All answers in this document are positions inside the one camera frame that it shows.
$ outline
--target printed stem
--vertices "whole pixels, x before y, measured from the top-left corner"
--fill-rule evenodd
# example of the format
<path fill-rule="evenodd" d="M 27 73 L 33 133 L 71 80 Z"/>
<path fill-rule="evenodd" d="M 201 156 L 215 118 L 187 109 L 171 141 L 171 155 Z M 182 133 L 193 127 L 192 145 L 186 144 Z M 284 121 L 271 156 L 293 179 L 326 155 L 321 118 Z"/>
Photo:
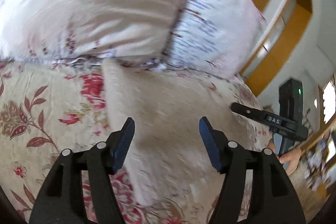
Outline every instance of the printed stem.
<path fill-rule="evenodd" d="M 55 147 L 57 153 L 59 153 L 59 149 L 58 147 L 56 146 L 56 144 L 54 143 L 53 139 L 41 128 L 39 128 L 34 122 L 30 122 L 29 125 L 37 128 L 38 130 L 40 130 L 44 135 L 47 136 L 47 138 L 49 139 L 49 141 L 52 143 L 52 145 Z"/>

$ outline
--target silver screw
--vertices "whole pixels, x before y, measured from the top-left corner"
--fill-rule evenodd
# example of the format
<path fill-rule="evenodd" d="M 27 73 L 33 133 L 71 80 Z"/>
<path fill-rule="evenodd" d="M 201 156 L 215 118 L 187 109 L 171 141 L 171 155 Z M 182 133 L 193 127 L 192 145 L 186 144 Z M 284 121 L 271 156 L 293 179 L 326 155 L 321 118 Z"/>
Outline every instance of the silver screw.
<path fill-rule="evenodd" d="M 272 152 L 272 150 L 270 150 L 269 148 L 265 148 L 265 149 L 264 149 L 264 153 L 265 153 L 266 155 L 270 156 L 273 152 Z"/>
<path fill-rule="evenodd" d="M 71 150 L 70 149 L 64 149 L 63 151 L 62 151 L 62 155 L 63 156 L 68 156 L 68 155 L 70 155 L 70 153 L 71 153 Z"/>
<path fill-rule="evenodd" d="M 228 143 L 228 146 L 231 147 L 231 148 L 236 148 L 238 146 L 238 144 L 236 142 L 234 142 L 234 141 L 230 141 Z"/>
<path fill-rule="evenodd" d="M 106 147 L 106 143 L 105 142 L 100 142 L 100 143 L 97 143 L 97 148 L 98 149 L 103 149 Z"/>

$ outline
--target blue rubber tip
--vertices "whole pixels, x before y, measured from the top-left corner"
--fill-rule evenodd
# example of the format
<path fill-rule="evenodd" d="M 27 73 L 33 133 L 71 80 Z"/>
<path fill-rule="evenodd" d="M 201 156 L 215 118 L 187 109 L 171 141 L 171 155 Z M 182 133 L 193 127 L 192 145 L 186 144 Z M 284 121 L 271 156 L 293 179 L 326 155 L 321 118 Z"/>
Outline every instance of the blue rubber tip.
<path fill-rule="evenodd" d="M 112 165 L 112 171 L 113 173 L 117 173 L 119 169 L 122 168 L 128 148 L 131 145 L 131 141 L 134 136 L 135 131 L 135 123 L 133 119 L 129 119 L 129 121 L 126 121 L 124 128 L 122 129 L 124 131 L 120 142 L 118 143 L 117 148 L 115 149 L 113 153 L 114 163 Z"/>
<path fill-rule="evenodd" d="M 211 165 L 218 171 L 223 171 L 223 166 L 221 164 L 221 153 L 216 145 L 216 142 L 211 134 L 213 130 L 206 117 L 199 120 L 199 133 L 202 137 L 205 148 L 208 152 Z"/>

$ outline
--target hand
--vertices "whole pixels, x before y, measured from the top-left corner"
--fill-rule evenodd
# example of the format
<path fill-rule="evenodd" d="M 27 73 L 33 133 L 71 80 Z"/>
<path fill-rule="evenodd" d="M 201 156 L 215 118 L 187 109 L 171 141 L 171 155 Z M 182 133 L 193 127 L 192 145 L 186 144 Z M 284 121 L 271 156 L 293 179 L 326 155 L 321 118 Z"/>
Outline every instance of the hand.
<path fill-rule="evenodd" d="M 269 141 L 267 147 L 270 150 L 272 150 L 273 153 L 275 153 L 275 145 L 274 145 L 272 140 Z M 287 175 L 290 176 L 297 169 L 297 166 L 299 164 L 299 160 L 300 160 L 300 157 L 301 157 L 301 149 L 299 147 L 296 147 L 296 148 L 293 148 L 292 150 L 290 150 L 289 152 L 287 152 L 286 154 L 283 154 L 280 158 L 279 158 L 278 155 L 276 155 L 276 157 L 279 159 L 281 164 L 289 162 L 289 165 L 286 169 L 286 173 L 287 173 Z"/>

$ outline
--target floral bedsheet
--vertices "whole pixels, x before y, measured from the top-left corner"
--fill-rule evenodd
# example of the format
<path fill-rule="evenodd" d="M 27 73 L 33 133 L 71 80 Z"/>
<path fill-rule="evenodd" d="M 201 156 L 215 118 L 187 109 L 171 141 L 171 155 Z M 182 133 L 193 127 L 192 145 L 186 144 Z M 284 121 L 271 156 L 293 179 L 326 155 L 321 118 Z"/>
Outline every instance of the floral bedsheet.
<path fill-rule="evenodd" d="M 232 82 L 231 90 L 236 101 L 260 107 L 242 81 Z M 270 139 L 266 127 L 242 117 L 239 122 L 255 144 Z M 38 191 L 60 151 L 87 150 L 110 134 L 100 66 L 76 69 L 66 65 L 0 63 L 0 133 L 0 185 L 28 221 Z M 191 208 L 186 196 L 179 198 L 179 203 L 165 199 L 154 207 L 143 207 L 135 200 L 125 169 L 111 176 L 110 181 L 122 215 L 130 224 L 198 224 L 203 222 L 200 212 L 208 220 L 216 205 L 214 201 L 207 212 L 197 206 Z M 97 222 L 85 172 L 83 195 L 88 218 Z M 244 202 L 243 218 L 248 210 L 248 200 Z"/>

